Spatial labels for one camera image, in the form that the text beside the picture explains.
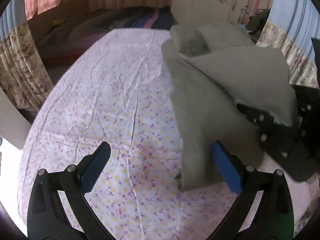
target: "floral curtain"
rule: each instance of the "floral curtain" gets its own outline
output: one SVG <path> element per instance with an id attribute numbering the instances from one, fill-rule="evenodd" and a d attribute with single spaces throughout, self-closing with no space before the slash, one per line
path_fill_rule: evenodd
<path id="1" fill-rule="evenodd" d="M 0 86 L 17 109 L 35 112 L 53 88 L 26 21 L 24 0 L 11 0 L 0 18 Z"/>
<path id="2" fill-rule="evenodd" d="M 259 47 L 282 50 L 290 68 L 290 83 L 318 87 L 311 38 L 320 38 L 320 15 L 311 0 L 274 0 Z"/>

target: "folded fabric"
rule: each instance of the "folded fabric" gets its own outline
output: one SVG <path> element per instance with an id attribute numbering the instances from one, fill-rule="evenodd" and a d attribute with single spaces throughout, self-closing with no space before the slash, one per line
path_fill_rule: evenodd
<path id="1" fill-rule="evenodd" d="M 232 25 L 208 25 L 196 32 L 175 26 L 170 34 L 162 54 L 184 142 L 181 190 L 222 181 L 210 154 L 216 140 L 258 168 L 263 156 L 259 131 L 235 102 L 268 111 L 286 125 L 296 122 L 295 93 L 281 51 L 255 47 L 245 31 Z"/>
<path id="2" fill-rule="evenodd" d="M 315 63 L 317 67 L 317 80 L 320 87 L 320 40 L 311 38 L 313 49 L 315 51 Z"/>

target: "mattress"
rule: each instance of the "mattress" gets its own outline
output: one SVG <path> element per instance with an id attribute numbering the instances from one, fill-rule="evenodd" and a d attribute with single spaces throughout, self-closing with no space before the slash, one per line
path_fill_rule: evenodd
<path id="1" fill-rule="evenodd" d="M 116 239 L 206 239 L 221 222 L 236 199 L 225 183 L 180 192 L 175 181 L 183 140 L 161 54 L 169 38 L 162 30 L 113 30 L 59 80 L 23 148 L 18 205 L 25 223 L 37 171 L 78 164 L 102 141 L 110 143 L 111 158 L 85 198 Z M 259 170 L 277 168 L 265 155 Z M 319 186 L 286 177 L 298 224 Z M 72 226 L 81 230 L 64 193 L 59 194 Z M 258 203 L 257 197 L 243 228 Z"/>

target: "wardrobe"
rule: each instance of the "wardrobe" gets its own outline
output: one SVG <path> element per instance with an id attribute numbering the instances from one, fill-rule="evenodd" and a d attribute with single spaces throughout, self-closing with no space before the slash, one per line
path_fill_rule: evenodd
<path id="1" fill-rule="evenodd" d="M 238 23 L 249 0 L 172 0 L 171 12 L 179 24 Z"/>

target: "blanket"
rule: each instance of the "blanket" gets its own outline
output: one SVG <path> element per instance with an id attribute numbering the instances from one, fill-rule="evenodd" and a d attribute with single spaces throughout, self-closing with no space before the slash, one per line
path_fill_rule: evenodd
<path id="1" fill-rule="evenodd" d="M 99 10 L 67 21 L 39 41 L 37 49 L 45 67 L 70 66 L 90 46 L 114 29 L 145 28 L 170 30 L 170 7 L 127 7 Z"/>
<path id="2" fill-rule="evenodd" d="M 267 111 L 283 125 L 296 124 L 296 97 L 282 52 L 254 46 L 245 31 L 229 24 L 196 31 L 174 26 L 170 34 L 162 54 L 184 142 L 181 190 L 222 181 L 210 154 L 216 140 L 244 164 L 259 168 L 263 151 L 258 128 L 236 104 Z"/>

